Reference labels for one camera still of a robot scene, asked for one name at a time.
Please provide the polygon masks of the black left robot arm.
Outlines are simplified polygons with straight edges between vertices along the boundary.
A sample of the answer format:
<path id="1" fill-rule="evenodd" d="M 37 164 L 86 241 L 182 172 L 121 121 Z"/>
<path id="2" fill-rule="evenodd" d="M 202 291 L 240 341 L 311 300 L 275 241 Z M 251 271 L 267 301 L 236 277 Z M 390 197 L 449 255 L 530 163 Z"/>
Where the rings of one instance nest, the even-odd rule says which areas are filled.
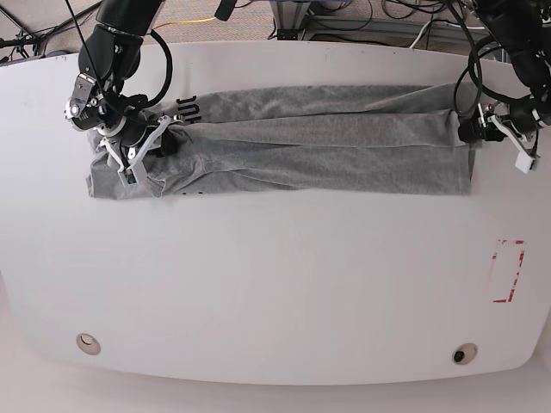
<path id="1" fill-rule="evenodd" d="M 459 23 L 470 45 L 467 68 L 476 87 L 472 106 L 459 127 L 462 142 L 501 142 L 509 139 L 519 161 L 535 161 L 539 131 L 550 125 L 550 2 L 461 1 L 488 35 L 475 41 L 450 1 L 444 3 Z M 480 51 L 495 44 L 509 57 L 527 96 L 514 98 L 484 85 Z"/>

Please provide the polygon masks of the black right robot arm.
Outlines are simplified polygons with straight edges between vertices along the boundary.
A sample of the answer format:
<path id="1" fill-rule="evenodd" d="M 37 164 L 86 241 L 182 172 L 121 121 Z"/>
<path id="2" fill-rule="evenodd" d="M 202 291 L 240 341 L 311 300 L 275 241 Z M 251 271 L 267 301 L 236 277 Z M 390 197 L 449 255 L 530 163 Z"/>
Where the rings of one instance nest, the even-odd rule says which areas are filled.
<path id="1" fill-rule="evenodd" d="M 97 130 L 108 146 L 116 145 L 113 157 L 124 171 L 129 170 L 128 151 L 141 146 L 148 133 L 158 127 L 144 111 L 161 102 L 173 75 L 173 59 L 153 23 L 164 7 L 163 1 L 102 1 L 96 25 L 88 39 L 81 39 L 79 74 L 65 106 L 65 118 L 78 131 Z M 165 79 L 153 97 L 124 96 L 124 83 L 139 68 L 141 47 L 150 35 L 162 48 Z"/>

